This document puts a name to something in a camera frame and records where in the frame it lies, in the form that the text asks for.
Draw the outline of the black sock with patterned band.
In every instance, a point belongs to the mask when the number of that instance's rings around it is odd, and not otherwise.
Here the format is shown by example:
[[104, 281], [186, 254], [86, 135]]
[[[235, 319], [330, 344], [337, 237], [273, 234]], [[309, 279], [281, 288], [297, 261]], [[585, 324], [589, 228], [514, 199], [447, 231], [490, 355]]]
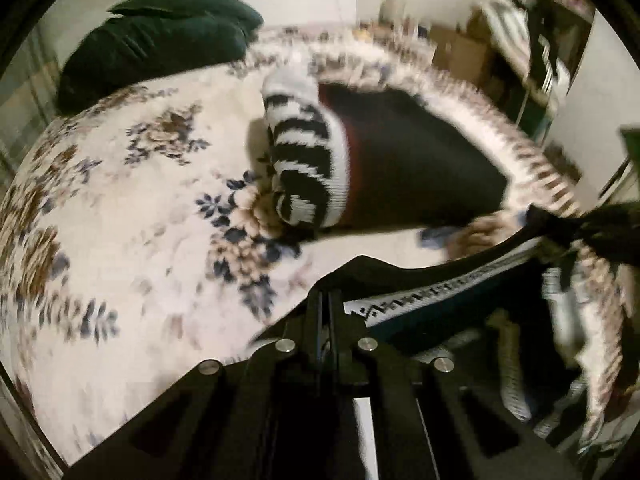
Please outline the black sock with patterned band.
[[574, 277], [577, 242], [609, 262], [636, 266], [638, 203], [605, 205], [572, 218], [530, 206], [513, 236], [441, 266], [401, 269], [357, 257], [314, 285], [306, 312], [332, 349], [337, 331], [347, 327], [408, 349], [417, 330], [440, 341], [499, 304], [523, 310], [545, 301], [556, 346], [574, 356], [587, 340]]

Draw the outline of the striped clothes pile on shelf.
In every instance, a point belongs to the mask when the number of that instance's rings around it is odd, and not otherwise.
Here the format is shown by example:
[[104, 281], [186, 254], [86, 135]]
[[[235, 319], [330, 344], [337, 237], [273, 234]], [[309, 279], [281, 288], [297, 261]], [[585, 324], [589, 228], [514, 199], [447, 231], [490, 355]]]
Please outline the striped clothes pile on shelf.
[[502, 55], [525, 90], [554, 115], [566, 101], [570, 72], [540, 32], [529, 10], [516, 0], [486, 0], [480, 4], [492, 46]]

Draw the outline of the floral fleece bed blanket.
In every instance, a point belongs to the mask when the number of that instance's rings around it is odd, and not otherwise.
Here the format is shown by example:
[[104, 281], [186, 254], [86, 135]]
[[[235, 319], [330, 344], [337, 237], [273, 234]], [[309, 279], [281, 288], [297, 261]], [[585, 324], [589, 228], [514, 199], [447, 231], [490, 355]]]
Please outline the floral fleece bed blanket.
[[[501, 208], [466, 226], [327, 230], [273, 208], [262, 84], [281, 67], [413, 96], [506, 176]], [[232, 365], [282, 337], [318, 281], [357, 257], [425, 269], [494, 247], [537, 206], [585, 211], [540, 148], [472, 84], [393, 40], [272, 32], [237, 61], [119, 90], [55, 119], [1, 203], [1, 411], [52, 479], [201, 362]], [[499, 304], [408, 349], [448, 358], [551, 445], [589, 452], [639, 385], [634, 305], [616, 265], [575, 243], [571, 356], [548, 304]]]

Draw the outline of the black sock with striped cuff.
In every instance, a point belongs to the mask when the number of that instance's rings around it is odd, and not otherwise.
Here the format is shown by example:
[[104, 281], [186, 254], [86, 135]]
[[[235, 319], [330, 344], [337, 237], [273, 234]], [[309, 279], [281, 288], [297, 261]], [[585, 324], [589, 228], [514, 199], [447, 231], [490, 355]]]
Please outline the black sock with striped cuff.
[[320, 82], [281, 67], [262, 84], [272, 203], [289, 226], [466, 226], [501, 208], [508, 179], [407, 92]]

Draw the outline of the cardboard box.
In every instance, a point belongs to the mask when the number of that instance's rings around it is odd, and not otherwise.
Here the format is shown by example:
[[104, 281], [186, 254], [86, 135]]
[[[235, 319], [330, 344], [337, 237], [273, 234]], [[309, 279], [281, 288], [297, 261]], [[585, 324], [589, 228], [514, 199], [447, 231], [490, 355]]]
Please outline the cardboard box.
[[489, 44], [442, 25], [432, 25], [428, 39], [436, 44], [433, 65], [456, 79], [480, 87], [488, 77], [494, 51]]

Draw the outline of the dark green pillow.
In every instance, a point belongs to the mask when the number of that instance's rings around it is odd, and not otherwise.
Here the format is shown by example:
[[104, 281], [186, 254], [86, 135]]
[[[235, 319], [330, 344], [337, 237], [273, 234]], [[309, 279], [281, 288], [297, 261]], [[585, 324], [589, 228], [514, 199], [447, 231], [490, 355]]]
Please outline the dark green pillow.
[[132, 84], [239, 60], [262, 14], [241, 0], [125, 0], [66, 61], [56, 105], [75, 115]]

